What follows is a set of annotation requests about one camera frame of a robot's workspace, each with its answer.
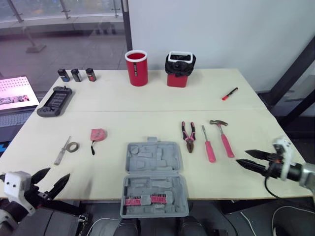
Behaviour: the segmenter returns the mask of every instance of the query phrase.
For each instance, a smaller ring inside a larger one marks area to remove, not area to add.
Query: pink handle
[[[227,156],[228,157],[234,157],[234,154],[233,154],[231,146],[227,140],[227,137],[224,134],[222,134],[221,138],[222,138],[222,142],[223,142],[223,145],[225,147]]]
[[[205,145],[206,145],[206,150],[207,150],[209,161],[210,162],[215,162],[216,161],[216,156],[215,156],[215,153],[213,152],[213,149],[211,147],[210,141],[206,141]]]

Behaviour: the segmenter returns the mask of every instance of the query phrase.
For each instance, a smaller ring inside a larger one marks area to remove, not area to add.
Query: pink hammer
[[[226,123],[226,122],[224,122],[224,121],[222,121],[222,120],[211,120],[211,121],[210,121],[210,124],[216,124],[216,125],[219,127],[220,133],[221,133],[221,139],[222,139],[223,145],[224,145],[224,147],[225,147],[226,154],[227,154],[228,157],[234,157],[234,154],[233,154],[233,152],[232,152],[230,143],[228,142],[227,137],[226,137],[226,135],[223,133],[223,130],[222,130],[222,127],[221,127],[221,125],[227,126],[228,123]]]

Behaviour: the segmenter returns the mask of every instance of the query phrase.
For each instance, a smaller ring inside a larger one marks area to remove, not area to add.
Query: screwdriver
[[[205,138],[206,138],[205,145],[206,145],[206,151],[207,151],[208,159],[209,159],[210,162],[215,162],[216,161],[216,156],[215,156],[215,153],[213,152],[213,149],[211,147],[210,141],[208,141],[204,125],[202,126],[202,131],[203,131],[203,133],[205,135]]]
[[[68,138],[67,142],[65,143],[64,147],[61,148],[61,150],[59,152],[59,155],[58,155],[57,159],[54,162],[55,166],[58,166],[60,164],[60,162],[61,162],[61,160],[63,158],[63,155],[65,153],[65,150],[66,150],[65,148],[67,147],[68,143],[70,142],[70,139],[71,139],[71,136],[69,136],[69,138]]]

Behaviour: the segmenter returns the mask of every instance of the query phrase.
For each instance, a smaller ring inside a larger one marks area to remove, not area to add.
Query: pink tape measure
[[[106,131],[103,129],[92,129],[90,140],[92,141],[91,150],[92,155],[95,155],[95,151],[93,148],[94,142],[102,141],[106,138]]]

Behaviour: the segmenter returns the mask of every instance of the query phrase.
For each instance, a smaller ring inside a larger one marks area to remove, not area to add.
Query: red marker
[[[222,98],[222,100],[224,101],[224,100],[226,100],[232,93],[234,93],[236,90],[238,90],[238,87],[236,87],[235,89],[233,89],[228,95],[226,95],[226,96],[224,96],[223,98]]]

